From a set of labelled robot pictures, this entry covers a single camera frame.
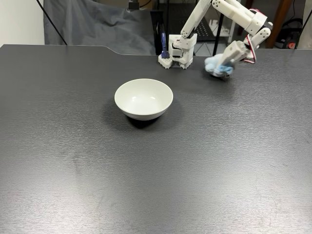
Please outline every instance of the metal pole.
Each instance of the metal pole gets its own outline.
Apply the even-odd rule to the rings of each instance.
[[[221,14],[220,20],[219,20],[218,31],[216,33],[215,42],[214,42],[214,53],[213,53],[213,56],[216,55],[216,50],[218,48],[219,39],[220,39],[220,33],[221,33],[221,28],[222,28],[222,23],[223,23],[223,18],[224,18],[224,14]]]
[[[169,0],[167,0],[167,22],[166,22],[166,41],[167,41],[167,48],[168,48],[168,42],[169,42]]]

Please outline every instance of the wire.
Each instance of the wire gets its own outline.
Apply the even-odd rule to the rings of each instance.
[[[257,57],[256,57],[256,55],[255,55],[254,46],[253,46],[253,44],[251,43],[249,34],[246,36],[246,38],[247,38],[248,44],[249,44],[249,46],[250,46],[250,50],[252,51],[252,54],[253,54],[253,61],[245,59],[244,62],[248,62],[248,63],[251,63],[251,64],[255,64],[255,63],[257,62]]]
[[[295,46],[295,48],[294,48],[295,50],[298,48],[301,34],[302,34],[304,28],[306,27],[307,22],[309,21],[311,14],[312,14],[312,10],[310,11],[308,18],[307,18],[306,22],[304,23],[304,25],[303,25],[303,27],[302,27],[302,29],[301,29],[301,31],[300,31],[300,34],[299,34],[299,37],[298,37],[298,41],[297,41],[296,46]]]
[[[292,8],[293,8],[293,16],[290,18],[290,20],[292,20],[295,16],[296,16],[296,11],[295,11],[295,8],[294,8],[294,3],[296,2],[296,0],[293,0],[293,3],[292,3]]]
[[[142,8],[142,7],[146,6],[146,5],[148,5],[151,1],[152,1],[152,0],[149,0],[147,3],[143,4],[142,6],[140,6],[140,8]]]
[[[42,9],[42,11],[44,12],[45,16],[48,18],[48,20],[50,21],[50,23],[52,24],[52,26],[54,27],[55,31],[58,33],[58,35],[60,36],[60,38],[62,38],[63,42],[65,45],[67,45],[66,41],[64,40],[64,38],[62,37],[62,35],[59,33],[58,29],[55,27],[55,25],[53,24],[52,20],[50,19],[50,17],[48,16],[48,13],[46,13],[46,11],[44,10],[44,8],[42,7],[41,3],[39,2],[39,0],[37,0],[37,3],[39,4],[40,8]]]

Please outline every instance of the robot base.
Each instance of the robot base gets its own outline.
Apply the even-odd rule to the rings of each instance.
[[[162,58],[161,55],[158,56],[158,62],[166,69],[169,69],[173,64],[171,58]]]
[[[158,62],[166,69],[169,69],[173,65],[173,60],[171,58],[162,58],[161,55],[158,56]],[[182,64],[179,62],[179,66],[183,69],[187,69],[193,62],[193,58],[187,64]]]

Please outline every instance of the black cable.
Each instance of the black cable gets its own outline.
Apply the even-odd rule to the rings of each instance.
[[[299,34],[299,37],[298,37],[298,41],[297,41],[296,46],[295,46],[295,48],[294,48],[295,50],[298,48],[301,34],[302,34],[304,28],[306,27],[307,22],[309,21],[311,14],[312,14],[312,10],[310,11],[310,13],[309,13],[309,15],[308,15],[308,18],[307,18],[306,22],[304,23],[304,25],[303,25],[303,27],[302,27],[302,29],[301,29],[301,31],[300,31],[300,34]]]
[[[146,6],[146,5],[149,4],[151,1],[152,1],[152,0],[149,0],[147,3],[145,3],[145,4],[142,5],[142,6],[140,6],[140,8]]]
[[[39,0],[37,0],[37,3],[39,4],[40,8],[42,9],[42,11],[44,12],[45,16],[48,18],[48,20],[50,21],[50,23],[52,24],[52,26],[54,27],[55,31],[58,33],[58,35],[60,36],[60,38],[62,38],[63,42],[65,43],[65,45],[67,45],[66,41],[64,40],[64,38],[62,37],[62,35],[59,33],[58,29],[55,27],[55,25],[53,24],[52,20],[50,19],[50,17],[48,16],[48,13],[46,13],[46,11],[44,10],[44,8],[42,7],[41,3],[39,2]]]
[[[292,8],[293,8],[293,17],[290,18],[290,20],[292,20],[295,16],[296,16],[296,11],[295,11],[295,8],[294,8],[294,3],[296,2],[296,0],[293,0],[293,3],[292,3]]]

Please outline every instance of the white wall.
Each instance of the white wall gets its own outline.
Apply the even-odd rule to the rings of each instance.
[[[44,44],[43,12],[36,0],[0,0],[0,47],[3,44]]]

